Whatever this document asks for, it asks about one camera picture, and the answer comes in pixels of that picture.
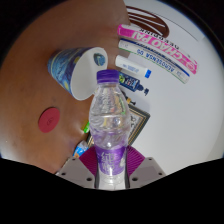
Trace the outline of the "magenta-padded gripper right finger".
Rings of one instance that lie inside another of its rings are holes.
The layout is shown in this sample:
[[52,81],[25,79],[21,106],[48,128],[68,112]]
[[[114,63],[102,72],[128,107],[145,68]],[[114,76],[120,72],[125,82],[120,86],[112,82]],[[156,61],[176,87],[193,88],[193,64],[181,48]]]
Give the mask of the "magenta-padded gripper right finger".
[[125,184],[127,189],[146,186],[165,176],[152,157],[144,157],[132,146],[127,147]]

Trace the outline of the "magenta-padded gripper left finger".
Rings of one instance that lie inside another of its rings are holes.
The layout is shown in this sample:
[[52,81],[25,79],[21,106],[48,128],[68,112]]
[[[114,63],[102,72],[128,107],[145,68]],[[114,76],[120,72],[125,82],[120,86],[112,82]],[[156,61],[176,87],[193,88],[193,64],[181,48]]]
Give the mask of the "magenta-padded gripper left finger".
[[97,189],[99,175],[95,148],[91,147],[79,158],[70,157],[56,175],[78,186]]

